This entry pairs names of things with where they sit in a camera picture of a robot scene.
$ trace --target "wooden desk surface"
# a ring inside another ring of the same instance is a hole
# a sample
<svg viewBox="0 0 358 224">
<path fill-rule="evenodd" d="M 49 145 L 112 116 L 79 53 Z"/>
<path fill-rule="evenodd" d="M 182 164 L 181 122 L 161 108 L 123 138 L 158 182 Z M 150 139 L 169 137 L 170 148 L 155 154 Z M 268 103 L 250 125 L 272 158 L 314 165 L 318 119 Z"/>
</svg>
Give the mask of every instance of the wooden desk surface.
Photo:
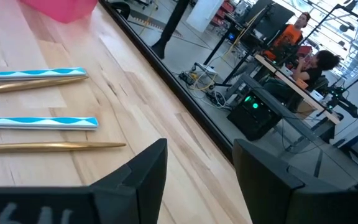
<svg viewBox="0 0 358 224">
<path fill-rule="evenodd" d="M 256 55 L 256 60 L 258 60 L 262 65 L 266 66 L 270 71 L 275 72 L 276 68 L 269 64 L 262 56 Z M 317 103 L 309 94 L 305 93 L 300 87 L 298 87 L 295 83 L 291 82 L 284 74 L 281 72 L 276 72 L 275 75 L 278 78 L 281 78 L 289 87 L 295 90 L 299 95 L 303 97 L 303 99 L 311 106 L 316 108 L 319 111 L 323 111 L 324 108 Z M 332 113 L 328 111 L 324 111 L 324 114 L 330 119 L 334 124 L 339 124 L 340 120 Z"/>
<path fill-rule="evenodd" d="M 167 138 L 159 223 L 250 223 L 232 166 L 184 106 L 97 6 L 61 24 L 0 0 L 0 71 L 84 67 L 89 79 L 0 94 L 0 116 L 96 116 L 97 131 L 0 130 L 0 143 L 119 141 L 114 151 L 0 154 L 0 185 L 86 185 Z"/>
</svg>

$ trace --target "floor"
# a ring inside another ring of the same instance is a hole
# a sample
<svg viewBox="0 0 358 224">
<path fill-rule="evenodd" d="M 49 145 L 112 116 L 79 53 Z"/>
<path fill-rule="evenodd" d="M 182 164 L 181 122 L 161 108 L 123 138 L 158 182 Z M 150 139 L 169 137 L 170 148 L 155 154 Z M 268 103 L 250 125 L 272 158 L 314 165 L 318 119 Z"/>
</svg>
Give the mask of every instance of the floor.
<svg viewBox="0 0 358 224">
<path fill-rule="evenodd" d="M 0 154 L 0 186 L 91 184 L 167 138 L 158 223 L 251 223 L 233 167 L 101 6 L 89 17 L 61 24 L 19 1 L 0 0 L 0 71 L 60 67 L 84 67 L 89 79 L 0 94 L 0 116 L 96 116 L 99 129 L 0 130 L 0 143 L 118 141 L 127 146 Z"/>
<path fill-rule="evenodd" d="M 139 14 L 143 14 L 140 20 L 130 16 L 128 20 L 129 25 L 142 37 L 146 44 L 153 45 L 158 41 L 162 29 L 167 23 L 176 3 L 172 0 L 160 0 L 157 3 L 158 10 L 155 10 L 152 6 L 143 10 L 136 2 L 127 2 L 130 4 L 131 10 L 135 11 L 134 15 L 136 17 L 139 17 Z M 190 12 L 191 7 L 189 6 L 176 28 L 176 32 L 168 42 L 165 49 L 165 58 L 162 60 L 174 75 L 190 70 L 195 62 L 203 63 L 221 38 L 219 29 L 213 29 L 212 26 L 207 27 L 203 33 L 194 30 L 185 22 Z M 153 22 L 158 23 L 159 26 L 154 26 L 153 23 L 149 26 L 144 26 L 144 21 L 150 15 L 153 18 Z M 238 56 L 241 54 L 240 50 L 234 49 L 234 53 L 230 51 L 224 57 L 220 57 L 227 52 L 229 47 L 230 43 L 224 42 L 210 64 L 219 73 L 216 80 L 220 82 L 229 75 L 235 64 L 238 63 Z M 210 79 L 205 78 L 203 82 L 209 83 Z M 214 90 L 224 91 L 223 88 L 215 88 Z M 190 89 L 188 91 L 230 140 L 233 141 L 237 138 L 245 139 L 245 136 L 226 119 L 228 115 L 227 111 L 219 110 L 213 106 L 204 97 L 204 93 Z M 299 137 L 299 134 L 286 122 L 280 123 L 277 128 L 283 129 L 285 135 L 292 141 L 295 141 Z M 288 142 L 283 141 L 281 135 L 273 131 L 253 143 L 275 156 L 279 156 L 283 152 L 283 148 L 288 146 Z M 319 147 L 312 145 L 301 154 L 287 153 L 282 159 L 310 175 L 315 175 L 316 166 L 319 166 L 320 172 L 318 177 L 340 188 L 346 189 L 358 183 L 358 166 L 352 160 L 328 144 L 321 143 L 317 145 Z"/>
</svg>

